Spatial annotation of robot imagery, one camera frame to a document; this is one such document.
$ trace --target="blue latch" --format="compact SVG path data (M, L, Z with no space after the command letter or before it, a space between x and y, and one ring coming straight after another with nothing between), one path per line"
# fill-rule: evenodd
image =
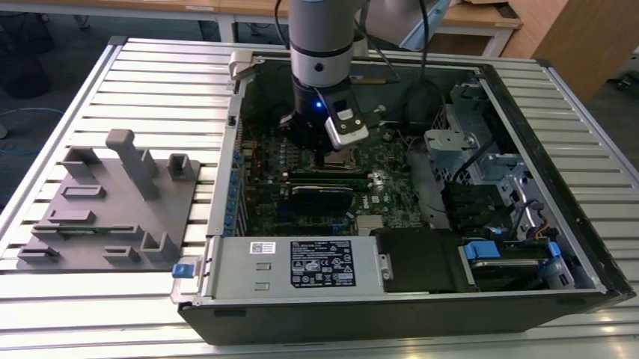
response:
M556 242L548 242L548 250L552 258L562 256L562 249L559 249L559 245Z
M492 241L472 241L463 246L468 260L487 260L500 258L498 245Z
M193 264L177 263L172 265L171 275L173 278L189 279L195 277L196 266Z

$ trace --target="warning label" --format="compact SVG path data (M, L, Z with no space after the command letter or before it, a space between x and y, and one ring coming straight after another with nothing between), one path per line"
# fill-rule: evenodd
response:
M291 242L291 284L295 288L355 286L351 241Z

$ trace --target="circuit board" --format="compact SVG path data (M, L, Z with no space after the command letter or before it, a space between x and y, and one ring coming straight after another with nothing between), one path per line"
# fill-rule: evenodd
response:
M356 236L356 218L366 215L382 216L384 227L423 226L407 144L392 130L374 129L358 147L327 155L322 168L314 153L298 149L276 131L248 133L248 236ZM350 206L346 211L302 212L291 205L295 188L347 191Z

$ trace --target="barcode label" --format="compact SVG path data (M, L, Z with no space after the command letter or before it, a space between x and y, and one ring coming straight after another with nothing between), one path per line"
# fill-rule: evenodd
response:
M275 254L275 242L251 242L251 254Z
M198 10L198 11L212 11L212 7L210 6L184 6L187 10Z

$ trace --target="aluminum extrusion table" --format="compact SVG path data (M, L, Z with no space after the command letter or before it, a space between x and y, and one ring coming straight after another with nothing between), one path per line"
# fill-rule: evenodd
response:
M203 163L181 248L183 256L202 254L232 95L228 60L238 49L282 51L279 46L133 38L108 45L0 216L0 357L548 358L562 351L580 359L632 358L639 352L636 298L523 334L215 347L177 315L168 297L169 273L16 274L19 249L65 175L57 164L65 148L104 144L112 128L137 132L135 144L149 148L153 158L179 150ZM494 65L615 260L636 283L639 176L554 69L528 60L431 59ZM115 156L105 148L96 152ZM180 285L181 292L196 290L195 283Z

